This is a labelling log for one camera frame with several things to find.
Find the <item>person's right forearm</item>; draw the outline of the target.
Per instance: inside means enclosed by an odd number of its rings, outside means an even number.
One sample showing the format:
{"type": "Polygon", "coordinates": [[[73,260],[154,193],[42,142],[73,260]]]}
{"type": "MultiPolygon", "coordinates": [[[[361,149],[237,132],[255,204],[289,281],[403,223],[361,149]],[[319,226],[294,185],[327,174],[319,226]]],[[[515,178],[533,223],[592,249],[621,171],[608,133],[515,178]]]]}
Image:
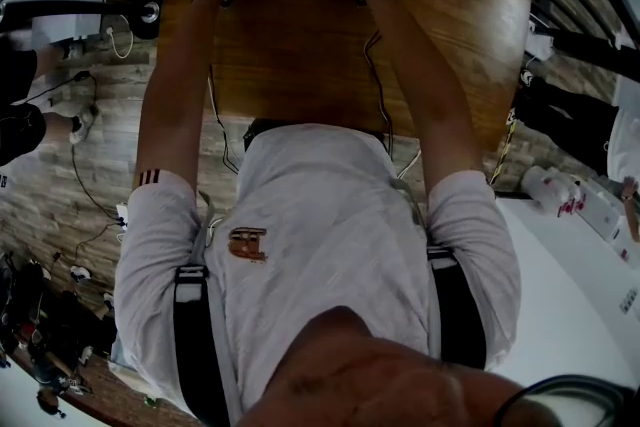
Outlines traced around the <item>person's right forearm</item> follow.
{"type": "Polygon", "coordinates": [[[425,189],[462,171],[481,171],[482,154],[464,89],[444,55],[402,0],[366,0],[386,46],[422,151],[425,189]]]}

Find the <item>person's left forearm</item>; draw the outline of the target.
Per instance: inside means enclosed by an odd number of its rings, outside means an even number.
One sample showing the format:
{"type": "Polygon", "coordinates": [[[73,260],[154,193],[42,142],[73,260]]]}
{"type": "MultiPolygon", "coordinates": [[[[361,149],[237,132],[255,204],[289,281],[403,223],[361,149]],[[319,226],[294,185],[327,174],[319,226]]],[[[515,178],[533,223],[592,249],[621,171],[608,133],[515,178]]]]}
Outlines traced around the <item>person's left forearm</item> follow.
{"type": "Polygon", "coordinates": [[[192,0],[158,57],[142,103],[133,186],[157,170],[197,183],[214,29],[221,0],[192,0]]]}

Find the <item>black stand with round base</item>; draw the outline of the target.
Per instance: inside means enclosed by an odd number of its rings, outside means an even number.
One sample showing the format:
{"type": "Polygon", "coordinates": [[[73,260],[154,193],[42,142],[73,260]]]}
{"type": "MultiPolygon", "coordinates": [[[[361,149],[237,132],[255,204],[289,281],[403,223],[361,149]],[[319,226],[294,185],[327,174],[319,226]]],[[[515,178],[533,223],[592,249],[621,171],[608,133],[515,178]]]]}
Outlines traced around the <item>black stand with round base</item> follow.
{"type": "Polygon", "coordinates": [[[38,17],[61,15],[122,15],[133,35],[151,40],[158,36],[163,0],[108,3],[84,0],[34,0],[0,3],[0,32],[8,32],[38,17]]]}

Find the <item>white box appliance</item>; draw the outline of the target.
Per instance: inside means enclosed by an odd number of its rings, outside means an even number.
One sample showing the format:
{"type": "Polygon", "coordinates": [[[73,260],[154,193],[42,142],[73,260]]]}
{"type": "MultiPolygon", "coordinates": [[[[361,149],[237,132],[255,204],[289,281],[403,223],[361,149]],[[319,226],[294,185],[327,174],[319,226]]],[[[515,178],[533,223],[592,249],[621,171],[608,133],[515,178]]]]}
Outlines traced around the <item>white box appliance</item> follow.
{"type": "MultiPolygon", "coordinates": [[[[78,0],[103,2],[104,0],[78,0]]],[[[40,48],[63,40],[98,35],[101,14],[65,14],[36,17],[32,21],[32,46],[40,48]]]]}

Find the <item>person's dark trousers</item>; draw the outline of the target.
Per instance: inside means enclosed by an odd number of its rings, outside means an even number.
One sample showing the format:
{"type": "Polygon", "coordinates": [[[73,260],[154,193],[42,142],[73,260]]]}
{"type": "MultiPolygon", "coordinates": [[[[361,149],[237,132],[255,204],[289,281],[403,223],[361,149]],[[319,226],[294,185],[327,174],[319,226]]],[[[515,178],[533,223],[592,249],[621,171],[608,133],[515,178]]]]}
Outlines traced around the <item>person's dark trousers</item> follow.
{"type": "Polygon", "coordinates": [[[243,136],[244,150],[253,146],[263,149],[300,149],[332,144],[352,144],[354,142],[371,145],[377,142],[386,148],[384,135],[322,123],[293,123],[281,120],[257,118],[251,122],[243,136]]]}

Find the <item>white adapter box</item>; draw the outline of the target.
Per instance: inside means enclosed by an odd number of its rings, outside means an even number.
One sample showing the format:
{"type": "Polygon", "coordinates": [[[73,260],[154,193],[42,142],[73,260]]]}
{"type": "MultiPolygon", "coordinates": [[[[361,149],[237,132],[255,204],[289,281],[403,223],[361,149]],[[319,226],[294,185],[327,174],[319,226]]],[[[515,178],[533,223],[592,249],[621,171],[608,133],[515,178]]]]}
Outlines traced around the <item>white adapter box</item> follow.
{"type": "Polygon", "coordinates": [[[554,54],[553,38],[537,32],[536,17],[529,18],[525,53],[539,61],[547,61],[554,54]]]}

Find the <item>person's white shirt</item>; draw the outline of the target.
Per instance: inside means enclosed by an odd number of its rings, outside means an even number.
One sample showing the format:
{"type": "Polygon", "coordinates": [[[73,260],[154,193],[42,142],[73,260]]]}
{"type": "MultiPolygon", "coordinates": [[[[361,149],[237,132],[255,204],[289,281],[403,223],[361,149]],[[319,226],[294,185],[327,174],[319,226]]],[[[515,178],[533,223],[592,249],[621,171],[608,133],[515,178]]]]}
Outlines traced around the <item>person's white shirt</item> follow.
{"type": "Polygon", "coordinates": [[[352,310],[375,336],[436,355],[429,243],[460,262],[487,362],[500,363],[516,338],[520,271],[482,172],[438,183],[420,221],[377,142],[250,148],[237,205],[205,254],[222,311],[215,333],[226,338],[242,407],[259,400],[302,328],[335,307],[352,310]]]}

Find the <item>white bag red print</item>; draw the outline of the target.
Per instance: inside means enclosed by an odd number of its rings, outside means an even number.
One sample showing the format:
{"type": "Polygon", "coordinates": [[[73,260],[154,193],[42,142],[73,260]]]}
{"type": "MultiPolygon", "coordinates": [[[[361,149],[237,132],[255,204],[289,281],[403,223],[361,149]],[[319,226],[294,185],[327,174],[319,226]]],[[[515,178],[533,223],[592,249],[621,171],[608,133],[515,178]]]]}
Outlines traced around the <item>white bag red print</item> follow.
{"type": "Polygon", "coordinates": [[[554,167],[531,167],[521,179],[521,189],[545,214],[555,218],[574,215],[584,209],[586,195],[581,182],[554,167]]]}

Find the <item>white flat box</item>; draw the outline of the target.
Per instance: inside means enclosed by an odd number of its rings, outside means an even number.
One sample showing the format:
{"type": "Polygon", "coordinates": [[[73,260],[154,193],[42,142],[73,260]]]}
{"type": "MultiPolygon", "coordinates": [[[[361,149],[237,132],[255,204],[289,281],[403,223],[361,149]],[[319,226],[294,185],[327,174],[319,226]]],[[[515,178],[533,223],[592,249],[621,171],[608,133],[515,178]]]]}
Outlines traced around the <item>white flat box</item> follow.
{"type": "Polygon", "coordinates": [[[631,267],[640,264],[640,243],[636,243],[622,202],[591,179],[581,182],[584,206],[579,215],[631,267]]]}

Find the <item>pile of dark bags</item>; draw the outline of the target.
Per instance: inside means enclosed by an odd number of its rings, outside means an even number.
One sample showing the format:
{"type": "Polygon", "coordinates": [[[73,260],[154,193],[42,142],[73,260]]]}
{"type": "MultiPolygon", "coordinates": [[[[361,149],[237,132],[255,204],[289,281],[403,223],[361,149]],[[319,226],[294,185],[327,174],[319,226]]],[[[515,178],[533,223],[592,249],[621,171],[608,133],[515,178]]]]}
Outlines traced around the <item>pile of dark bags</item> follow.
{"type": "Polygon", "coordinates": [[[105,292],[95,309],[82,303],[78,290],[91,279],[84,267],[71,268],[60,293],[49,278],[35,261],[0,265],[0,350],[11,354],[23,344],[32,355],[51,352],[68,366],[84,362],[89,351],[108,356],[116,338],[113,295],[105,292]]]}

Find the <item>light blue plastic bag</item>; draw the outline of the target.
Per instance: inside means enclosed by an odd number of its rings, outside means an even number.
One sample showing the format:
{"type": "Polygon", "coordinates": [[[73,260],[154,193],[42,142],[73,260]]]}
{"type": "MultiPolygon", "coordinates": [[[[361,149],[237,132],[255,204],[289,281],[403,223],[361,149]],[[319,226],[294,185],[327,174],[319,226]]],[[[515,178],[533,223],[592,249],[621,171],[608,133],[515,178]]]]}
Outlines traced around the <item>light blue plastic bag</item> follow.
{"type": "Polygon", "coordinates": [[[122,342],[119,337],[116,337],[111,346],[110,354],[108,357],[108,367],[110,369],[115,367],[130,368],[125,357],[125,351],[122,342]]]}

